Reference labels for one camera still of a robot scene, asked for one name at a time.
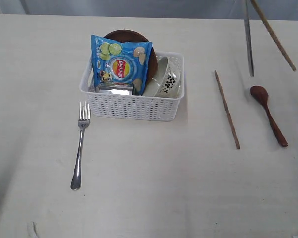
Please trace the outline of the dark wooden chopstick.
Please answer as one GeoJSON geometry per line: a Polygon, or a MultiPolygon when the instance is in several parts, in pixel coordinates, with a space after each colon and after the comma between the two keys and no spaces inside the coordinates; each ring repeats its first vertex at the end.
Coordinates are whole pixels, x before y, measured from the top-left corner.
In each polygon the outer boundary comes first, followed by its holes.
{"type": "Polygon", "coordinates": [[[222,85],[221,85],[221,82],[220,82],[220,79],[219,79],[219,76],[218,76],[218,73],[217,73],[216,70],[214,71],[214,75],[215,75],[217,86],[218,86],[218,89],[219,89],[219,92],[220,92],[220,95],[221,95],[223,106],[224,106],[224,109],[225,109],[225,112],[226,112],[228,123],[229,123],[230,129],[232,131],[232,135],[233,135],[233,138],[234,138],[236,148],[238,150],[240,150],[241,146],[240,146],[238,136],[237,136],[237,133],[236,133],[233,121],[232,121],[232,117],[231,117],[231,114],[230,114],[230,111],[229,111],[229,108],[228,108],[228,104],[227,104],[227,101],[226,101],[226,98],[225,98],[225,95],[224,95],[224,92],[223,92],[223,88],[222,88],[222,85]]]}

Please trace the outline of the silver metal fork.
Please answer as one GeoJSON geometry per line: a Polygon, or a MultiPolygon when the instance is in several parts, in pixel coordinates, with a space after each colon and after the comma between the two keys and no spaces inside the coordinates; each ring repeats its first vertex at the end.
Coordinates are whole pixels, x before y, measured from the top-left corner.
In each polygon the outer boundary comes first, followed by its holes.
{"type": "Polygon", "coordinates": [[[85,130],[90,125],[90,118],[91,118],[90,114],[91,114],[91,111],[90,111],[89,103],[87,101],[81,101],[80,108],[79,108],[79,119],[78,119],[78,126],[80,128],[79,144],[78,144],[75,168],[72,176],[72,181],[70,184],[71,190],[79,190],[81,188],[83,140],[84,140],[85,130]]]}

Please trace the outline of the reddish brown wooden spoon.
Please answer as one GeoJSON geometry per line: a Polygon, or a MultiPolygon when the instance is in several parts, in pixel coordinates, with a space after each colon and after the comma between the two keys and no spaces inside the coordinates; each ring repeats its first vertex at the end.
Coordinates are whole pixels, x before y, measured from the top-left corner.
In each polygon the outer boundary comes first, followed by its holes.
{"type": "Polygon", "coordinates": [[[281,147],[287,147],[288,142],[286,141],[285,137],[281,133],[279,127],[277,126],[275,120],[273,119],[269,107],[268,107],[268,99],[269,95],[267,90],[259,85],[252,86],[250,88],[251,96],[263,107],[264,111],[266,112],[270,127],[272,132],[281,147]]]}

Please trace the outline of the silver table knife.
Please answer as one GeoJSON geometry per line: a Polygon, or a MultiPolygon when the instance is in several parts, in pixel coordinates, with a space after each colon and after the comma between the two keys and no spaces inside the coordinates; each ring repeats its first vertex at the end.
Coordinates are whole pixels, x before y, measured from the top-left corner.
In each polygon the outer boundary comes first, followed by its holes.
{"type": "Polygon", "coordinates": [[[243,3],[244,3],[244,11],[245,11],[244,26],[245,26],[245,36],[246,36],[249,74],[250,74],[250,77],[254,77],[254,64],[253,64],[253,54],[252,54],[250,22],[249,22],[249,13],[248,13],[247,0],[244,0],[243,3]]]}

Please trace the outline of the light wooden chopstick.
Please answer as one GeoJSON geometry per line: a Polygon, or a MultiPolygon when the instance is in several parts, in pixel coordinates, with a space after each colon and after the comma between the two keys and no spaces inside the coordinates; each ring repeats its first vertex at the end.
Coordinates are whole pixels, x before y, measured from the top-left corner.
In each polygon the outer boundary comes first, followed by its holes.
{"type": "Polygon", "coordinates": [[[252,4],[252,6],[254,7],[255,11],[257,12],[259,18],[261,19],[262,23],[264,24],[264,26],[265,26],[266,30],[268,31],[269,35],[271,36],[272,40],[275,42],[277,48],[279,49],[279,51],[283,55],[284,59],[286,60],[286,62],[288,63],[288,65],[290,66],[292,71],[295,72],[297,70],[295,65],[293,64],[293,62],[290,59],[289,55],[287,54],[286,50],[282,46],[282,44],[281,44],[280,40],[278,39],[277,35],[275,34],[273,28],[269,24],[268,19],[266,18],[263,10],[260,8],[258,2],[256,0],[250,0],[250,2],[252,4]]]}

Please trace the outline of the white floral ceramic bowl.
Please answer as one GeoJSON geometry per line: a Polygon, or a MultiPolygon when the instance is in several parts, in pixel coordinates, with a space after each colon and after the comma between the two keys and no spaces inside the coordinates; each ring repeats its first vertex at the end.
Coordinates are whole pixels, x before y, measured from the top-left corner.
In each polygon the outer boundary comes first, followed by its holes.
{"type": "Polygon", "coordinates": [[[180,71],[170,57],[162,57],[153,79],[146,85],[143,96],[177,98],[180,86],[180,71]]]}

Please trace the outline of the white perforated plastic basket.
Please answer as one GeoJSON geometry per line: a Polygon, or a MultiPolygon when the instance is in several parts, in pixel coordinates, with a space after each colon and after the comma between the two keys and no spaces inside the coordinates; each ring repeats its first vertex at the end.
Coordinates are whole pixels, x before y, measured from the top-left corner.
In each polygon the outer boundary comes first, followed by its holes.
{"type": "Polygon", "coordinates": [[[154,121],[172,121],[185,95],[184,56],[178,52],[156,52],[156,58],[169,57],[179,70],[180,85],[177,98],[146,97],[135,95],[115,95],[96,93],[91,59],[88,59],[79,88],[87,96],[91,112],[100,117],[138,119],[154,121]]]}

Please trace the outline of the blue Lays chips bag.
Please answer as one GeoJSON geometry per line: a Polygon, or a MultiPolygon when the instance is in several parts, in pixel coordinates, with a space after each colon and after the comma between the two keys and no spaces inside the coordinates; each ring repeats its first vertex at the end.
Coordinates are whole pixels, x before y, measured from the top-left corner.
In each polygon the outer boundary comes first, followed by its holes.
{"type": "Polygon", "coordinates": [[[136,94],[142,95],[152,45],[150,41],[121,43],[92,35],[94,86],[97,87],[101,83],[133,84],[136,94]]]}

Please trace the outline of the brown wooden plate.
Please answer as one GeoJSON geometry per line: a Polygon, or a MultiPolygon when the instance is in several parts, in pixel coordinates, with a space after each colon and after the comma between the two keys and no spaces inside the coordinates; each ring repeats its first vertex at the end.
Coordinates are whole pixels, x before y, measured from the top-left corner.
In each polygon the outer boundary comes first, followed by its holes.
{"type": "MultiPolygon", "coordinates": [[[[110,32],[107,35],[105,35],[105,38],[111,39],[111,40],[116,40],[121,43],[148,41],[148,39],[145,38],[140,33],[132,31],[132,30],[126,30],[126,29],[110,32]]],[[[149,62],[148,62],[146,83],[148,83],[150,80],[152,80],[152,78],[156,74],[157,68],[158,68],[158,65],[157,65],[156,53],[154,51],[154,48],[152,48],[150,57],[149,57],[149,62]]]]}

